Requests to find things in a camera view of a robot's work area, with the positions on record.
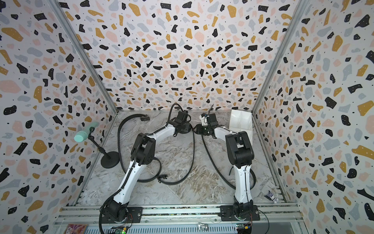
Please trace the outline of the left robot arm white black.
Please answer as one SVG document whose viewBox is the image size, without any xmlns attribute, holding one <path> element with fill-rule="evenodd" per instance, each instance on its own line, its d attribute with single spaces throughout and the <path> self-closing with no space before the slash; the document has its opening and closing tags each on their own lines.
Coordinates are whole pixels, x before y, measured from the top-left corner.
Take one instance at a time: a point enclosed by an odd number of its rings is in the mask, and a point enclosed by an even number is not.
<svg viewBox="0 0 374 234">
<path fill-rule="evenodd" d="M 174 107 L 178 107 L 178 115 L 171 118 Z M 118 190 L 105 200 L 100 208 L 99 223 L 104 218 L 115 223 L 122 223 L 128 218 L 127 206 L 131 199 L 132 191 L 139 177 L 155 156 L 156 144 L 169 137 L 176 137 L 179 133 L 185 134 L 191 131 L 191 117 L 183 110 L 180 104 L 174 103 L 168 115 L 165 126 L 152 133 L 139 134 L 131 150 L 130 164 Z"/>
</svg>

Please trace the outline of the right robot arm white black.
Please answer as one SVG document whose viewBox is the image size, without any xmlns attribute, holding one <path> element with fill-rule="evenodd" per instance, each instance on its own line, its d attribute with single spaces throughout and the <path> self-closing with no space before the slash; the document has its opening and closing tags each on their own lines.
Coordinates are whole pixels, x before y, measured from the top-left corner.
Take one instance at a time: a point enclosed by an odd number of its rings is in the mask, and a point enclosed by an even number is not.
<svg viewBox="0 0 374 234">
<path fill-rule="evenodd" d="M 237 219 L 245 219 L 254 211 L 251 189 L 256 184 L 251 169 L 255 154 L 252 147 L 253 130 L 250 112 L 233 110 L 229 127 L 218 123 L 213 113 L 202 114 L 195 131 L 201 136 L 212 136 L 226 143 L 228 160 L 235 175 L 233 212 Z"/>
</svg>

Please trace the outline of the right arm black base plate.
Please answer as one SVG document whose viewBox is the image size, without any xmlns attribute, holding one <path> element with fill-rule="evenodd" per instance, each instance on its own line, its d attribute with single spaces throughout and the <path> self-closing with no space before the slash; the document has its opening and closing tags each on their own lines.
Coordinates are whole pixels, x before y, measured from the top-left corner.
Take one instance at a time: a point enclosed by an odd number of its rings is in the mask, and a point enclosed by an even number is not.
<svg viewBox="0 0 374 234">
<path fill-rule="evenodd" d="M 259 221 L 260 214 L 257 206 L 251 204 L 222 205 L 218 216 L 221 221 Z"/>
</svg>

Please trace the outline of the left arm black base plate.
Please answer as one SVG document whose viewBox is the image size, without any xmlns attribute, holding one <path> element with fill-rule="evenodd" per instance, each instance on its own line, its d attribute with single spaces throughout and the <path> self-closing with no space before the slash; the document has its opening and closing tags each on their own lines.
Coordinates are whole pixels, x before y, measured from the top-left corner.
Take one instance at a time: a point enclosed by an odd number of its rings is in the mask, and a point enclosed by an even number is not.
<svg viewBox="0 0 374 234">
<path fill-rule="evenodd" d="M 142 218 L 143 208 L 142 207 L 127 207 L 125 211 L 120 211 L 120 214 L 115 217 L 110 214 L 108 210 L 105 210 L 102 214 L 102 224 L 133 224 L 139 223 Z"/>
</svg>

